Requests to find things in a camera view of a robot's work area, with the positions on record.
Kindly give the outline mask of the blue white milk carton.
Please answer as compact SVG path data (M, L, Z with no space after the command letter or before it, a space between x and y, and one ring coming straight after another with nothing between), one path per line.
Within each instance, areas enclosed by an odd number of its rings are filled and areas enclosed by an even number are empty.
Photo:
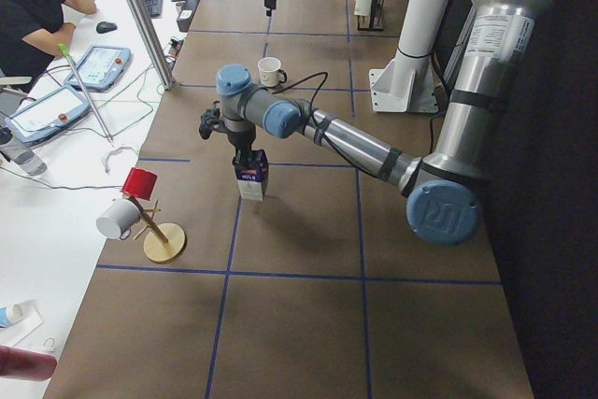
M253 150L254 168L235 168L235 177L243 199L263 201L268 184L269 163L265 150Z

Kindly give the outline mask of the white smiley face mug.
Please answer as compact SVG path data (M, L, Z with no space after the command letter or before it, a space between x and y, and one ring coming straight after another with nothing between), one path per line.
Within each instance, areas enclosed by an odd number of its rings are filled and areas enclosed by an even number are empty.
M266 88L274 88L288 80L279 58L267 56L257 63L260 83Z

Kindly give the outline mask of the white ribbed HOME mug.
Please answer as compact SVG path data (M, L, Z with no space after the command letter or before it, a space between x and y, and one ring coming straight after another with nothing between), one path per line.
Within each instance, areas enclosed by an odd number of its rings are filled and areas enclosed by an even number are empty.
M353 14L357 17L369 17L372 10L373 0L354 0Z

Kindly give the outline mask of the red mug on tree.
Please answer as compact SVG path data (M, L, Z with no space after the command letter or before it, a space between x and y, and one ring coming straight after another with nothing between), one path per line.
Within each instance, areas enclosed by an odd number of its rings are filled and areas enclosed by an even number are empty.
M150 200L156 181L156 174L142 168L132 167L122 185L121 192L134 198Z

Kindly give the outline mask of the wooden mug tree stand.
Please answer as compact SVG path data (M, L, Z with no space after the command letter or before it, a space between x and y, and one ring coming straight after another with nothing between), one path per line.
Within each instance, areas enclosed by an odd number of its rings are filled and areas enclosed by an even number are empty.
M138 210L143 227L134 235L133 240L144 236L143 250L146 257L156 264L172 262L185 249L187 237L184 230L175 223L157 224L154 216L160 212L159 200L152 207L143 207L137 198L124 194L123 199L131 202Z

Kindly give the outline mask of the upper blue teach pendant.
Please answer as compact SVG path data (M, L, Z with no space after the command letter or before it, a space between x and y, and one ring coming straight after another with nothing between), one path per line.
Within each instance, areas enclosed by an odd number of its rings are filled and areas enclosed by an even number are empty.
M90 92L103 93L118 81L131 58L128 48L93 45L76 62L76 69Z

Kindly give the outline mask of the blue teach pendant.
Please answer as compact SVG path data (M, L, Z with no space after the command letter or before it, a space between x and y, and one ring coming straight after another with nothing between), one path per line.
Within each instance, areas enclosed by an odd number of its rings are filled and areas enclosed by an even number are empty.
M63 86L9 116L5 124L21 142L33 146L74 125L90 109L80 92Z
M76 62L76 69L90 92L103 93L118 81L131 58L128 48L93 45Z

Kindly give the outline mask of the black computer mouse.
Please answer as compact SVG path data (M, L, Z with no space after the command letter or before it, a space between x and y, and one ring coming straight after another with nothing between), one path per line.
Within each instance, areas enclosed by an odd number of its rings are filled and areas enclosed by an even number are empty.
M95 30L97 34L106 34L118 29L118 25L110 21L100 21L96 24Z

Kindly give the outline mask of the metal rod green tip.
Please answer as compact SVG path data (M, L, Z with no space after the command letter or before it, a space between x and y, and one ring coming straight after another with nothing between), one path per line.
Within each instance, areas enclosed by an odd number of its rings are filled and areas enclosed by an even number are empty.
M114 136L109 132L104 119L102 118L99 110L97 109L96 105L94 104L94 102L93 102L93 100L91 98L90 93L88 92L86 86L84 85L83 79L82 79L82 77L80 76L80 74L79 74L79 72L77 70L76 64L75 64L73 58L70 56L68 47L65 44L63 44L63 43L59 43L58 44L58 49L60 50L60 52L62 53L62 55L65 57L65 59L66 59L68 65L69 65L69 67L70 67L70 69L71 69L71 71L72 71L72 73L73 73L73 75L74 75L74 77L75 77L75 79L76 79L76 81L77 81L77 83L78 83L78 85L79 85L79 87L80 87L80 89L81 89L84 97L90 103L90 107L92 109L93 115L97 119L97 121L98 121L98 123L100 125L100 128L104 132L104 134L105 134L108 142L112 146L114 146Z

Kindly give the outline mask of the lower blue teach pendant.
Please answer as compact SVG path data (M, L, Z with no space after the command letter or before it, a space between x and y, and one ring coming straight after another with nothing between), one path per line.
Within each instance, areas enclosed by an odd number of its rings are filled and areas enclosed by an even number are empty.
M33 146L74 125L90 109L80 92L63 86L9 116L5 124L21 142Z

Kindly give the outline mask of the clear water bottle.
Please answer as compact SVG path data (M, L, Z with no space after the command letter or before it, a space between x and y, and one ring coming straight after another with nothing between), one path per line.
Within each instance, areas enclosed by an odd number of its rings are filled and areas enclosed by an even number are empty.
M30 176L39 176L47 165L7 127L1 128L1 153Z

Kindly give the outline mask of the person in black shirt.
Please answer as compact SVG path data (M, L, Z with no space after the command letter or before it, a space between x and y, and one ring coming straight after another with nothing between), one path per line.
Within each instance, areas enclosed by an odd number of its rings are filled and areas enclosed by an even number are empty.
M29 77L21 88L28 93L36 79L68 46L76 25L64 19L67 6L84 15L97 12L94 0L1 0L1 72Z

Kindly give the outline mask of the white tube roll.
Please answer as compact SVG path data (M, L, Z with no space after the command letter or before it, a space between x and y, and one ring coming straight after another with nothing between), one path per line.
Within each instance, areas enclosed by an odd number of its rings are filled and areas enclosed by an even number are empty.
M23 320L23 311L20 304L2 306L0 309L0 328L9 328Z

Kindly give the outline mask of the red cylinder bottle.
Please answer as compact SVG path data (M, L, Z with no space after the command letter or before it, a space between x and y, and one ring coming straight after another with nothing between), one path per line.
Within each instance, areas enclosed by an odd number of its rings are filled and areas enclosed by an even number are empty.
M1 376L43 381L52 377L57 366L55 357L24 349L1 347Z

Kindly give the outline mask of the white pedestal post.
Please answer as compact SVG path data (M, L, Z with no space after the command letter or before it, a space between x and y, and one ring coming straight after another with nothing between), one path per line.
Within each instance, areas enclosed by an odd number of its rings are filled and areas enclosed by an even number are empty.
M438 111L429 63L448 1L408 1L394 57L385 68L369 71L375 112L435 114Z

